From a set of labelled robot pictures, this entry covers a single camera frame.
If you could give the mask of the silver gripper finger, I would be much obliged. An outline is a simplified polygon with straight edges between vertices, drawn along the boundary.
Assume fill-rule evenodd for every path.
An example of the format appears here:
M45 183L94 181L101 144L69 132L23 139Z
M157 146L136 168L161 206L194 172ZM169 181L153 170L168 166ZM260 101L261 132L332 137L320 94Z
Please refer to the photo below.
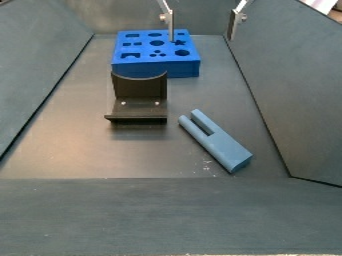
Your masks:
M246 21L248 15L245 9L253 3L253 0L241 0L237 7L230 12L230 21L226 36L230 41L234 40L238 25Z
M162 13L160 14L160 20L169 26L169 41L174 41L174 10L170 8L166 0L157 0Z

